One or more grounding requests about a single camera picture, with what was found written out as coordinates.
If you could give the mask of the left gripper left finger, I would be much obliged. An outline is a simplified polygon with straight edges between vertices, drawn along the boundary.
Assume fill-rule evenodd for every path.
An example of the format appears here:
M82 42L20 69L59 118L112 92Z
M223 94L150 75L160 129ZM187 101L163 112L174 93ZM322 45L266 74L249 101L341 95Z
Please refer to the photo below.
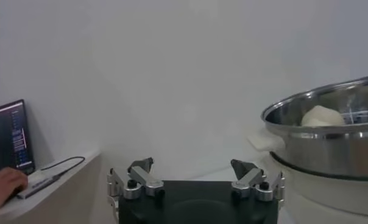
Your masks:
M135 201L143 195L160 206L165 197L165 184L154 178L151 168L154 159L149 157L131 163L126 170L111 168L107 174L107 200L113 213L119 212L120 199Z

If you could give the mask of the person's hand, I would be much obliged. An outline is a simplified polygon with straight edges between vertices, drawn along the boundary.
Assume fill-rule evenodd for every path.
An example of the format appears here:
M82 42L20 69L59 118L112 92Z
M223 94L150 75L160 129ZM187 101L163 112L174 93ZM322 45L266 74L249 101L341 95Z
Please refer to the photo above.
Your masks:
M25 189L28 177L19 170L6 167L0 170L0 207L13 194L15 189Z

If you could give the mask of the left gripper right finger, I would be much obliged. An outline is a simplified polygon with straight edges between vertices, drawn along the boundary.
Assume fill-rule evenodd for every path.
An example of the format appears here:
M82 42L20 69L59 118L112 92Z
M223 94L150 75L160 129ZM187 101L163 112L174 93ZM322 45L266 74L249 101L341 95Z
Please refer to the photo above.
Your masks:
M232 181L232 199L235 203L254 196L262 202L276 201L278 208L285 203L285 176L282 171L266 174L254 163L232 159L230 165L237 180Z

